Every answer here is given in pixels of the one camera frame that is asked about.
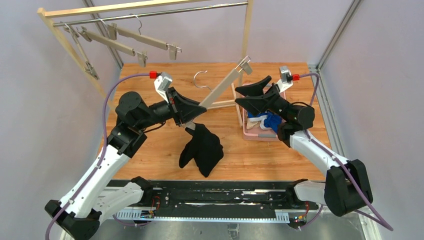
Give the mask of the blue underwear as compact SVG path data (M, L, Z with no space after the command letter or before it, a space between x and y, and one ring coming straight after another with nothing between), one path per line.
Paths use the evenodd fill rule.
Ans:
M266 111L259 114L252 114L247 112L247 118L251 121L261 121L260 128L263 130L273 130L276 134L278 131L278 126L282 123L282 118L270 111Z

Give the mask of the cream cotton underwear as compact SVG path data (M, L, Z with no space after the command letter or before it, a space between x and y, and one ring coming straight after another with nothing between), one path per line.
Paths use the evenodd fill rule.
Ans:
M254 128L261 128L261 121L251 121L250 119L246 122L246 129L251 130Z

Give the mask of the wooden hanger with black underwear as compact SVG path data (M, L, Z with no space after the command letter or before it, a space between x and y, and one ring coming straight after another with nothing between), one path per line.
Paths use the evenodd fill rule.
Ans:
M236 80L242 80L243 75L250 75L253 70L250 67L251 58L246 55L244 58L240 59L237 63L237 66L234 67L222 80L221 82L211 90L211 92L199 103L200 107L209 109L220 109L220 108L228 108L235 107L236 113L239 121L239 125L242 125L241 111L237 106L236 99L236 91L235 84ZM226 89L231 88L233 100L226 101L216 101Z

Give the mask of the black underwear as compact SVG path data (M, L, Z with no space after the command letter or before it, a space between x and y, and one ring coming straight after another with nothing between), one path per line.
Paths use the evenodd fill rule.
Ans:
M182 169L191 160L194 160L201 175L207 178L224 157L220 138L201 123L196 123L194 129L187 127L185 131L192 138L182 150L178 166Z

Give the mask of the wooden hanger with blue underwear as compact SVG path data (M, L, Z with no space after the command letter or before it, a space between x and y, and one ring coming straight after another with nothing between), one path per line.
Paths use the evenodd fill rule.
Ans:
M169 59L176 60L177 55L179 53L182 53L182 49L175 44L171 44L164 40L160 40L157 38L153 38L151 36L141 34L142 23L141 21L139 22L140 22L140 28L138 29L139 30L138 33L132 30L128 30L126 28L120 27L116 23L107 24L106 27L107 27L108 37L111 40L116 40L118 35L122 37L126 37L126 38L131 38L133 40L136 40L137 42L140 42L140 43L143 43L143 44L146 44L146 45L149 45L164 51L168 51Z

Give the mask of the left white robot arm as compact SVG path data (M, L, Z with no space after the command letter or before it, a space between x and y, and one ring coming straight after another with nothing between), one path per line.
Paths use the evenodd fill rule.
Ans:
M115 109L116 126L105 136L100 155L68 194L46 204L45 210L53 222L72 238L88 240L105 220L123 208L149 202L152 185L139 176L103 198L100 194L139 150L153 125L173 119L178 126L193 129L193 119L205 113L213 103L213 94L201 102L180 95L174 88L163 94L163 101L152 105L146 105L135 91L122 95Z

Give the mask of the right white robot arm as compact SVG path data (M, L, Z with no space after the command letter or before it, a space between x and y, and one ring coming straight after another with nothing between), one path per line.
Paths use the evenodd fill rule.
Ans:
M313 163L325 176L324 182L300 179L289 185L286 192L292 205L313 202L329 208L341 217L363 207L370 207L373 194L365 164L348 158L322 144L310 132L315 120L315 109L305 102L289 102L281 96L300 76L282 77L270 84L271 76L235 88L241 94L235 102L253 115L272 112L282 118L277 137L289 148Z

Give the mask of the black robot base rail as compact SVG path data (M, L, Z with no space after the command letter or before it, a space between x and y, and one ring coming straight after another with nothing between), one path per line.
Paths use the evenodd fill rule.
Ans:
M149 200L121 207L110 218L134 221L289 223L319 209L289 203L287 181L152 180Z

